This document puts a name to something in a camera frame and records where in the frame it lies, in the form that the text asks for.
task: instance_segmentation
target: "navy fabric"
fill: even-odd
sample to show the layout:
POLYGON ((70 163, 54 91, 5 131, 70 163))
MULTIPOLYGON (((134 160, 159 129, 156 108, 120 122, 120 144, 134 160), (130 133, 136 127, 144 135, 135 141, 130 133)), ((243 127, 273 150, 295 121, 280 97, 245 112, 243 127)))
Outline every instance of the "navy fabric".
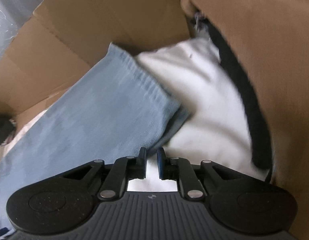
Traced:
POLYGON ((113 163, 162 146, 189 113, 124 50, 107 55, 32 126, 0 162, 0 228, 16 190, 95 159, 113 163))

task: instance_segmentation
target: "cardboard box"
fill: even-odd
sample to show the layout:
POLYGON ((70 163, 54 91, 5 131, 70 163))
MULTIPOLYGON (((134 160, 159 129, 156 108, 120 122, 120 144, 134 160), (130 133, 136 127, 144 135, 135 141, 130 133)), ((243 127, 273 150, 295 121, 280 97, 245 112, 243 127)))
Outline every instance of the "cardboard box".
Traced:
POLYGON ((179 0, 44 0, 0 61, 0 114, 17 128, 54 103, 110 42, 131 54, 189 38, 179 0))

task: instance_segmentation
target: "silver screw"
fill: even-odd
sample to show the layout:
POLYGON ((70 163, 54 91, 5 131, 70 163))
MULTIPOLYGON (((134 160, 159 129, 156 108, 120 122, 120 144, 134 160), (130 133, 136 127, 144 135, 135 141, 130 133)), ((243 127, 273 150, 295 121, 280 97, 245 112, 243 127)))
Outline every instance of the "silver screw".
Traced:
POLYGON ((112 198, 115 196, 115 192, 113 190, 103 190, 100 192, 100 196, 103 198, 112 198))
POLYGON ((200 190, 193 189, 188 191, 188 196, 192 199, 201 198, 203 196, 203 192, 200 190))

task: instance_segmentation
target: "black object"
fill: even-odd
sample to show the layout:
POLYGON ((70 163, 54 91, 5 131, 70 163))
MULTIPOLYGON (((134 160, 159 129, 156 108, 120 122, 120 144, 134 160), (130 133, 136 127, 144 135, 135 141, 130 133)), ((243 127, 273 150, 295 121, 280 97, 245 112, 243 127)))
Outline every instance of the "black object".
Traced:
POLYGON ((0 145, 16 129, 9 119, 8 116, 0 115, 0 145))
POLYGON ((287 191, 211 161, 191 165, 157 152, 161 179, 178 192, 127 192, 146 152, 101 160, 24 187, 8 200, 11 239, 294 239, 287 191))

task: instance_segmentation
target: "blue fabric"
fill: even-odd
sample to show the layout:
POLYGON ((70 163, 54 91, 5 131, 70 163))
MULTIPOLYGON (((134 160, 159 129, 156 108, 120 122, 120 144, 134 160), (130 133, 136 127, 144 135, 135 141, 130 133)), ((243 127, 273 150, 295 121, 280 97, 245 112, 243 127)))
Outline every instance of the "blue fabric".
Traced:
POLYGON ((0 228, 16 190, 95 159, 113 163, 167 142, 188 112, 124 50, 107 55, 0 162, 0 228))

